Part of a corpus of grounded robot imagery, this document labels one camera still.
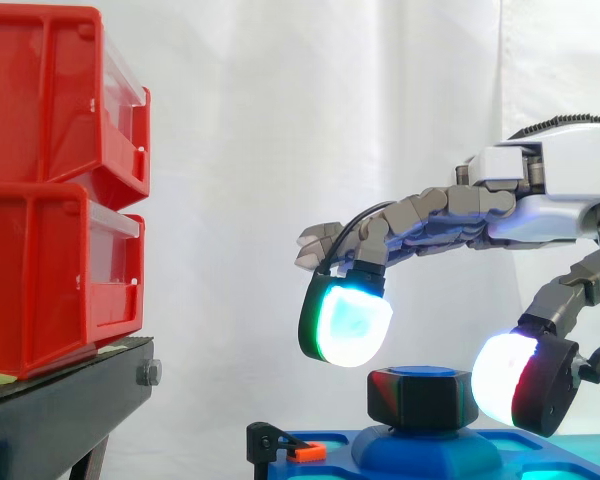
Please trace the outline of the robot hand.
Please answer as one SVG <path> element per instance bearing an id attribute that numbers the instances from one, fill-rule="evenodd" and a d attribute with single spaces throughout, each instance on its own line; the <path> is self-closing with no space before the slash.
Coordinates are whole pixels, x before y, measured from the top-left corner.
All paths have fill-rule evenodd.
<path id="1" fill-rule="evenodd" d="M 458 247 L 534 249 L 595 241 L 596 250 L 545 284 L 507 334 L 490 338 L 472 393 L 490 418 L 553 435 L 582 382 L 600 382 L 600 347 L 569 339 L 579 313 L 600 304 L 600 116 L 557 116 L 481 150 L 455 183 L 367 208 L 347 223 L 306 228 L 296 264 L 311 272 L 298 342 L 309 358 L 368 362 L 392 317 L 386 269 Z"/>

